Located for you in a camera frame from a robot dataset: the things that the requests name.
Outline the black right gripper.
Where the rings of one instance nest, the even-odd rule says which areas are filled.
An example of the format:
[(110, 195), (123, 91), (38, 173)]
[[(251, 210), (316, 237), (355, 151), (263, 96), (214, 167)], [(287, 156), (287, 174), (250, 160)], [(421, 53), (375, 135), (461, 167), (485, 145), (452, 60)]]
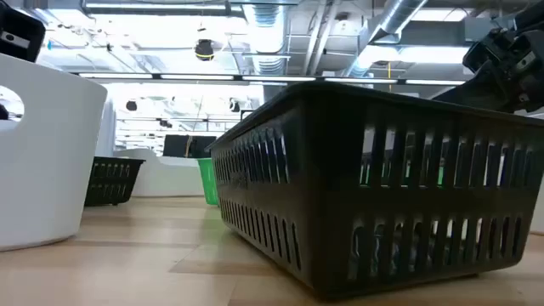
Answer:
[(433, 100), (514, 113), (544, 106), (544, 31), (494, 29), (465, 54), (471, 80)]

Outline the green slotted plastic basket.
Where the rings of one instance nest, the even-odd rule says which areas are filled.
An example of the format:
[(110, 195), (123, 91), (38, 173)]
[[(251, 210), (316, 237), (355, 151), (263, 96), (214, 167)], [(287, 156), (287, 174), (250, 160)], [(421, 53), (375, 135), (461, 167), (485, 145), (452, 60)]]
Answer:
[(208, 205), (217, 206), (218, 192), (213, 170), (213, 161), (211, 158), (199, 158), (197, 161), (200, 168), (201, 181), (206, 203)]
[[(390, 167), (386, 168), (385, 166), (382, 166), (382, 175), (381, 175), (382, 185), (386, 185), (390, 177), (390, 173), (391, 173)], [(371, 164), (368, 161), (365, 161), (361, 164), (361, 168), (360, 168), (359, 181), (361, 185), (369, 184), (370, 174), (371, 174)], [(411, 165), (406, 164), (401, 176), (402, 186), (406, 187), (408, 185), (410, 174), (411, 174)], [(428, 175), (428, 169), (423, 167), (420, 174), (420, 185), (424, 185), (427, 179), (427, 175)], [(439, 166), (439, 174), (437, 178), (438, 185), (442, 185), (443, 177), (444, 177), (444, 167)]]

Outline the black slotted plastic basket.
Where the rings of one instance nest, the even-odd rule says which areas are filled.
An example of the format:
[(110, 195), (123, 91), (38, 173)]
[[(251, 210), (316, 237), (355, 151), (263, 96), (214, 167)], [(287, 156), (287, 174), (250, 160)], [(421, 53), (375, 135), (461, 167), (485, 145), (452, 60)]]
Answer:
[(144, 163), (145, 160), (140, 159), (96, 156), (93, 159), (84, 206), (117, 206), (127, 202), (131, 198), (139, 169)]
[(544, 176), (544, 121), (301, 82), (211, 154), (223, 221), (330, 300), (519, 263)]

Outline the long ceiling light bar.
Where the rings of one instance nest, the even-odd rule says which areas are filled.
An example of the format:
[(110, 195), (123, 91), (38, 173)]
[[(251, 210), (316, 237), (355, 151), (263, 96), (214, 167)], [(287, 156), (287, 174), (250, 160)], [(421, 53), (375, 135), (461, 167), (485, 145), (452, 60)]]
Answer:
[(241, 76), (243, 81), (249, 82), (312, 82), (312, 76)]
[(340, 82), (353, 84), (397, 84), (397, 79), (382, 78), (343, 78), (343, 77), (325, 77), (326, 82)]
[(452, 81), (452, 80), (420, 80), (420, 79), (407, 79), (406, 85), (428, 85), (428, 86), (444, 86), (455, 87), (465, 83), (465, 81)]
[(78, 73), (84, 78), (99, 78), (99, 79), (153, 79), (153, 75), (149, 73)]
[(161, 74), (164, 80), (193, 80), (193, 81), (234, 81), (231, 75), (196, 75), (196, 74)]

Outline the white plastic basket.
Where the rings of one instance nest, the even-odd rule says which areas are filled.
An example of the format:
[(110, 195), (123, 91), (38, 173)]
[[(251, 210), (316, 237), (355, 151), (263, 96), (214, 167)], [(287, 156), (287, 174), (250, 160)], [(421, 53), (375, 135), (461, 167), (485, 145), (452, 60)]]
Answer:
[(5, 54), (0, 86), (25, 110), (0, 124), (0, 252), (66, 240), (80, 227), (107, 90)]
[(144, 160), (132, 196), (204, 196), (200, 168), (196, 159), (158, 156), (150, 149), (116, 150), (114, 156)]

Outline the black computer monitor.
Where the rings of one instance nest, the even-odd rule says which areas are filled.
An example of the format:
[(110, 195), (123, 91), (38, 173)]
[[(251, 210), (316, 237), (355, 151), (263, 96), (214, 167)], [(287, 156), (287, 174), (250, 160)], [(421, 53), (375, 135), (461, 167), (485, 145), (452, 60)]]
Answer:
[(170, 157), (208, 158), (206, 148), (216, 140), (216, 136), (189, 136), (169, 134), (165, 137), (162, 154)]

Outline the slanted silver air duct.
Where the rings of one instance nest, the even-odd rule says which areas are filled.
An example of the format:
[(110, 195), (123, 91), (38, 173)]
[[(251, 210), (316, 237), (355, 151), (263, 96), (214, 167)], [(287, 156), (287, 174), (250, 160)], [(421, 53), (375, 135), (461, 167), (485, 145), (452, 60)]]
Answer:
[(371, 44), (385, 37), (398, 43), (402, 30), (427, 2), (428, 0), (387, 0), (383, 11), (363, 24), (357, 39), (359, 52), (343, 72), (343, 76), (363, 77), (374, 62), (382, 60), (377, 47), (372, 47)]

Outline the round silver air duct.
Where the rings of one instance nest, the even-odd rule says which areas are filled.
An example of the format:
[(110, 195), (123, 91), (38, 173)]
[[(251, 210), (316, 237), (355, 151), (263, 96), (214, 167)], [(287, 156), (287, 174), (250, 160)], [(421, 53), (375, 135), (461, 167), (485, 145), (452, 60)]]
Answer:
[(287, 59), (281, 57), (286, 44), (287, 9), (282, 5), (244, 4), (250, 27), (248, 36), (254, 53), (252, 63), (257, 76), (281, 76), (286, 73)]

